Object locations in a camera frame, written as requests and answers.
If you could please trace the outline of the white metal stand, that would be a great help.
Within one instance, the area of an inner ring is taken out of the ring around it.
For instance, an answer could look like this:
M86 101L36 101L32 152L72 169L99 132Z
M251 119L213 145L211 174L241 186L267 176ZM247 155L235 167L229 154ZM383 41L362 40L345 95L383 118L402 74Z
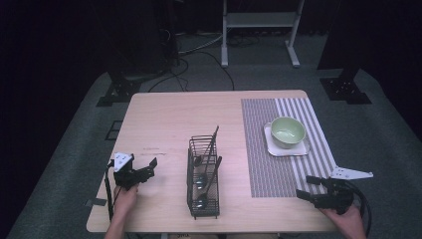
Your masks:
M306 0L299 0L298 7L294 12L230 13L227 11L227 0L223 0L221 66L223 68L229 66L227 35L230 29L290 28L290 39L285 41L285 45L293 67L299 68L301 63L295 51L294 43L305 2Z

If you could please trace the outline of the grey striped placemat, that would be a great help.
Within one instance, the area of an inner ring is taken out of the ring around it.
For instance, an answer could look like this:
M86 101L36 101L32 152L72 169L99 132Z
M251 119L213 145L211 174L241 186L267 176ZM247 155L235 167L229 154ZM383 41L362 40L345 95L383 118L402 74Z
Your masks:
M242 99L247 158L254 197L294 197L296 191L324 192L320 185L306 183L308 175L326 178L336 167L314 108L307 98ZM270 153L271 135L266 127L278 117L300 121L307 131L308 152Z

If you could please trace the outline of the black metal stand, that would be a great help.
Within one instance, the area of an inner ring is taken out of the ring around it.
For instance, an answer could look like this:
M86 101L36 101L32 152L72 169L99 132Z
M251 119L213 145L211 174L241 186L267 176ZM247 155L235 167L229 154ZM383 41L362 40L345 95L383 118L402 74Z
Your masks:
M111 79L101 107L128 102L178 58L173 0L91 0Z
M364 35L360 8L355 0L339 0L325 46L317 68L341 69L334 78L321 78L331 101L346 101L350 105L368 105L370 99L354 82L364 58Z

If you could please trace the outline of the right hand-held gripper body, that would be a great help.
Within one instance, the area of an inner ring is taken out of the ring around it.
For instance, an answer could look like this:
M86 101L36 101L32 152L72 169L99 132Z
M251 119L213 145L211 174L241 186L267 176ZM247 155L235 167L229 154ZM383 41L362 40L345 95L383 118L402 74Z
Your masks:
M372 178L372 172L359 171L337 166L329 175L331 185L324 186L326 194L318 197L319 202L315 203L316 208L334 209L341 215L354 202L354 196L360 202L359 212L363 215L370 211L369 202L363 192L352 183L352 180Z

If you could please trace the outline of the person's right hand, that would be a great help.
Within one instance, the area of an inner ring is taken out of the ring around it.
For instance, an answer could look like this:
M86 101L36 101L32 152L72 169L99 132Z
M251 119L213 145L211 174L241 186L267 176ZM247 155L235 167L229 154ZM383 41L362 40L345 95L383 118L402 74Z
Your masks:
M322 208L320 212L336 226L345 239L367 239L359 209L355 205L351 205L341 215L334 209Z

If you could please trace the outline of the black square floor frame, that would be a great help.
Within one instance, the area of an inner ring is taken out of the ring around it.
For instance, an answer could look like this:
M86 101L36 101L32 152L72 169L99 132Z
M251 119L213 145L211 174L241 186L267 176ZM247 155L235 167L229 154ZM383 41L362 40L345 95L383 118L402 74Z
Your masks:
M114 120L110 125L108 132L105 135L105 140L117 140L119 131L122 126L121 120Z

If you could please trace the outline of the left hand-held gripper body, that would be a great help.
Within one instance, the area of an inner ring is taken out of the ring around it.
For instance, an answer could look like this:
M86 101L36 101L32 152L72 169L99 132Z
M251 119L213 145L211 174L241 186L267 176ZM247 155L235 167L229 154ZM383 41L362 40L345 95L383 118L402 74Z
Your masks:
M133 163L134 155L123 152L116 152L112 162L113 177L117 186L123 187L126 190L131 189L138 183L146 181L146 170L134 169Z

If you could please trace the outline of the black-handled spoon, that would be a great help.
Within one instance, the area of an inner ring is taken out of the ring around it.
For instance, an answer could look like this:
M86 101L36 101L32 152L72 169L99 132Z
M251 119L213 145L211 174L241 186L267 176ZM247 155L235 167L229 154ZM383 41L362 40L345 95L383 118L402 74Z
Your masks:
M208 195L203 193L195 200L195 207L198 209L205 209L208 205Z
M211 187L211 183L214 180L215 176L217 175L218 168L221 164L222 157L219 156L216 160L216 163L214 164L213 171L209 173L207 170L205 170L203 173L199 174L196 178L196 181L194 184L197 186L199 190L206 189L209 190Z
M195 167L207 165L212 156L215 156L215 144L219 126L212 134L194 135L190 138L190 146L193 155L193 165Z

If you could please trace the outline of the light green bowl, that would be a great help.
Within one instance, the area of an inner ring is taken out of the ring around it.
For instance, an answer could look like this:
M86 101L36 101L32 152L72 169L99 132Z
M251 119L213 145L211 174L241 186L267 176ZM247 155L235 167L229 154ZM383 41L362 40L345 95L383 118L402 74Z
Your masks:
M304 125L289 117L274 119L270 125L270 133L275 144L281 148L293 148L307 136Z

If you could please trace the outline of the person's left hand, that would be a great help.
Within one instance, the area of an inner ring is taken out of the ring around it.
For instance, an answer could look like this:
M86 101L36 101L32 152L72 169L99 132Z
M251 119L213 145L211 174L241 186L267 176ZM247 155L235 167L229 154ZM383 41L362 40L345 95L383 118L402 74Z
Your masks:
M114 189L114 213L116 215L127 215L136 204L137 192L137 184L130 189L117 186Z

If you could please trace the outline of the white square plate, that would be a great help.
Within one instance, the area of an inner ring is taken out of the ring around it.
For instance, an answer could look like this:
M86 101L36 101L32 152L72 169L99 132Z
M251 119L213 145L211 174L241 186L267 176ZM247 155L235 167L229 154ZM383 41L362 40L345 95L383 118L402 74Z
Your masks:
M307 138L292 148L278 146L271 135L271 124L269 122L264 125L264 135L267 151L273 156L303 156L310 152L311 145Z

